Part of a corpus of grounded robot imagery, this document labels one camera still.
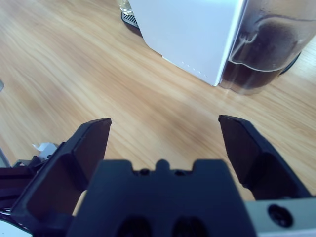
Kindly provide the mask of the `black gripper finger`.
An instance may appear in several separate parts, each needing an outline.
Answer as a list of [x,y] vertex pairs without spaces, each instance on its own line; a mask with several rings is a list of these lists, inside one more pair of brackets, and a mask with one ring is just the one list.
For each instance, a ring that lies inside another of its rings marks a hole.
[[110,118],[83,123],[38,171],[11,209],[11,217],[37,237],[64,237],[72,213],[103,160]]
[[274,146],[245,119],[220,115],[227,156],[256,200],[310,198],[311,193]]

